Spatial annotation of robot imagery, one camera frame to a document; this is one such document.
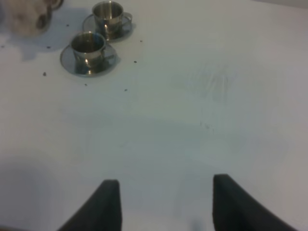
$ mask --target saucer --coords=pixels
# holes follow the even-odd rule
[[[83,31],[93,31],[93,32],[101,33],[108,42],[116,42],[118,40],[124,39],[132,31],[131,20],[128,17],[123,16],[122,24],[123,24],[123,26],[117,32],[101,33],[96,28],[94,15],[91,14],[83,21],[82,30]]]
[[[112,46],[107,45],[104,50],[104,60],[102,61],[102,65],[90,68],[86,65],[77,64],[73,49],[70,46],[67,46],[61,52],[60,62],[64,69],[73,75],[93,77],[98,74],[106,74],[112,69],[116,64],[116,52]]]

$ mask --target stainless steel cup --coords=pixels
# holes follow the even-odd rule
[[[122,26],[123,16],[132,20],[132,15],[124,12],[123,7],[114,1],[103,1],[97,3],[92,8],[92,14],[95,18],[96,26],[101,32],[114,33]]]
[[[95,32],[81,32],[70,42],[77,65],[89,68],[102,64],[104,60],[105,38]]]

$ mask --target teacup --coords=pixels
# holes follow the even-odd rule
[[[104,61],[106,40],[99,33],[81,32],[73,37],[70,46],[77,65],[93,68]]]
[[[132,15],[124,12],[123,7],[114,1],[103,1],[92,8],[95,24],[102,33],[114,33],[122,26],[123,17],[127,17],[131,23]]]

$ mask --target cup handle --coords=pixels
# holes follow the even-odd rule
[[[126,24],[131,24],[131,21],[133,20],[133,16],[130,13],[124,12],[123,16],[128,18],[128,21],[123,23],[122,26],[125,26]]]

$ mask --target table surface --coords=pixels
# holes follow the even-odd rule
[[[134,31],[102,77],[59,62],[97,1],[67,0],[38,38],[2,29],[0,223],[54,231],[118,179],[124,231],[213,231],[212,179],[227,173],[307,230],[308,11],[118,1]]]

